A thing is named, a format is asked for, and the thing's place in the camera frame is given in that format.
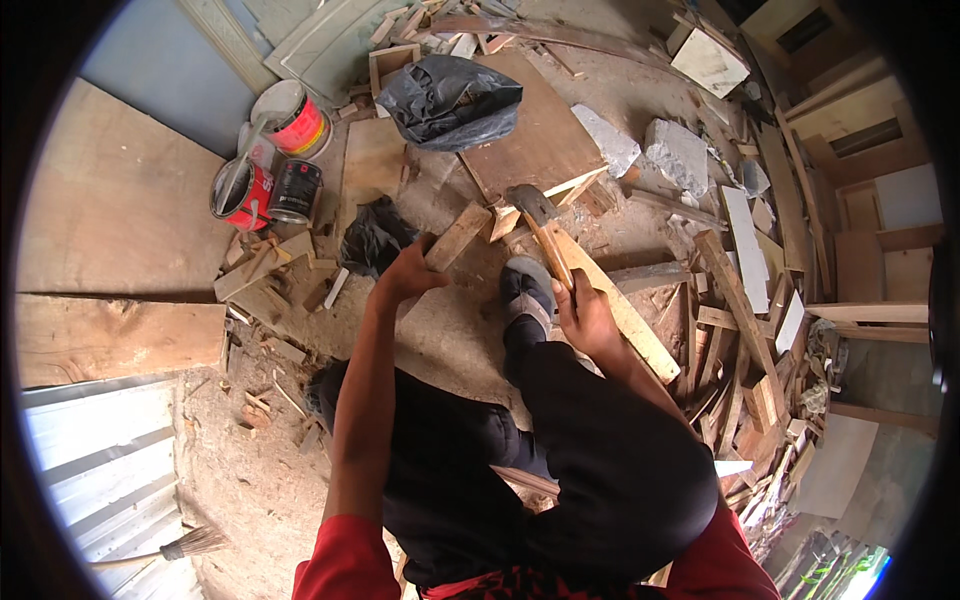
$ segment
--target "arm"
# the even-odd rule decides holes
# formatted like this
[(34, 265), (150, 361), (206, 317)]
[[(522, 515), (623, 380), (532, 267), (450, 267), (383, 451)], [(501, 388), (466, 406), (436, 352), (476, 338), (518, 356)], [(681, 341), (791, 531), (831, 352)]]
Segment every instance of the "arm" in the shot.
[(583, 269), (574, 269), (571, 273), (574, 282), (572, 296), (559, 281), (551, 280), (557, 310), (560, 312), (560, 327), (566, 339), (574, 348), (589, 356), (608, 379), (620, 382), (638, 396), (653, 402), (666, 414), (683, 423), (690, 434), (696, 437), (677, 403), (620, 337), (607, 293), (594, 289)]
[(450, 277), (428, 271), (423, 255), (433, 236), (405, 248), (373, 286), (360, 335), (337, 400), (324, 521), (336, 515), (383, 522), (383, 487), (394, 429), (394, 327), (404, 300), (442, 287)]

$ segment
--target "paint can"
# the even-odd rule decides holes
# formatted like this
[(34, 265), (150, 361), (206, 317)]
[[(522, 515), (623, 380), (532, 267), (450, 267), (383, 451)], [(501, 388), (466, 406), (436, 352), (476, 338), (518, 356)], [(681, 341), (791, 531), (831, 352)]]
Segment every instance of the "paint can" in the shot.
[(322, 174), (312, 162), (287, 158), (276, 178), (267, 215), (287, 223), (306, 223), (324, 185)]
[(251, 123), (264, 112), (271, 114), (264, 134), (288, 156), (312, 158), (333, 137), (329, 116), (297, 80), (283, 80), (260, 94), (250, 112)]
[(213, 189), (210, 191), (210, 212), (214, 217), (242, 231), (257, 231), (274, 222), (267, 216), (267, 204), (274, 189), (274, 176), (249, 159), (245, 160), (246, 164), (241, 166), (240, 173), (237, 174), (237, 180), (227, 195), (223, 212), (217, 213), (217, 197), (230, 167), (236, 164), (237, 160), (239, 158), (225, 164), (214, 179)]

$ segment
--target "foot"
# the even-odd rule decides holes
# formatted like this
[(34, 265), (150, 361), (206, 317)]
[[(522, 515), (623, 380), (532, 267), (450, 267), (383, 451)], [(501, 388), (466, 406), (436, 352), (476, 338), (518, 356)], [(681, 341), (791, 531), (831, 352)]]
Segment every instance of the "foot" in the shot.
[(503, 372), (519, 387), (520, 367), (530, 348), (546, 342), (553, 302), (535, 278), (510, 267), (500, 272), (500, 303), (507, 323), (503, 331)]

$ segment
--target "hammer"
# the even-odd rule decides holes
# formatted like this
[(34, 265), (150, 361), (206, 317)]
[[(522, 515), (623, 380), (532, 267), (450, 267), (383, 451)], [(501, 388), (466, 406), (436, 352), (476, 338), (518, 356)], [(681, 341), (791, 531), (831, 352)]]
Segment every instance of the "hammer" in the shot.
[(560, 248), (557, 246), (557, 240), (553, 237), (553, 231), (547, 228), (550, 220), (559, 216), (557, 207), (529, 183), (508, 187), (503, 198), (516, 206), (516, 209), (523, 214), (523, 218), (527, 220), (527, 225), (534, 232), (540, 247), (543, 248), (543, 253), (546, 254), (546, 260), (550, 263), (550, 270), (554, 277), (567, 290), (573, 290), (573, 276), (566, 266), (564, 257), (560, 254)]

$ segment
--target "person's left hand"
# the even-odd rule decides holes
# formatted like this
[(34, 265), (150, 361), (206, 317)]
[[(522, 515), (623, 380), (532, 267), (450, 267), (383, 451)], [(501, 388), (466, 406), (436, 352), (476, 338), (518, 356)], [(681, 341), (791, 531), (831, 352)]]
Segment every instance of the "person's left hand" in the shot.
[(419, 297), (427, 290), (449, 285), (449, 275), (430, 271), (423, 260), (435, 239), (436, 235), (424, 233), (416, 242), (400, 251), (400, 255), (373, 286), (373, 294), (382, 301), (400, 304), (408, 298)]

